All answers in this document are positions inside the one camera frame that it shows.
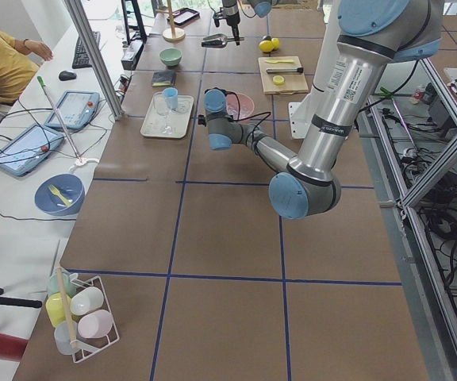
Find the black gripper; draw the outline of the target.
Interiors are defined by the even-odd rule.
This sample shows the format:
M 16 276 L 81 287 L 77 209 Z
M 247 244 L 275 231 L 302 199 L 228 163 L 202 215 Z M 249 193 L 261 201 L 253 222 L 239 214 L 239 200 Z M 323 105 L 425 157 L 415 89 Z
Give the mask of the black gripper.
M 238 25 L 240 23 L 240 13 L 237 0 L 222 0 L 221 7 L 213 14 L 216 27 L 220 26 L 220 20 L 226 20 L 228 26 L 232 27 L 232 36 L 236 45 L 240 45 L 240 34 Z

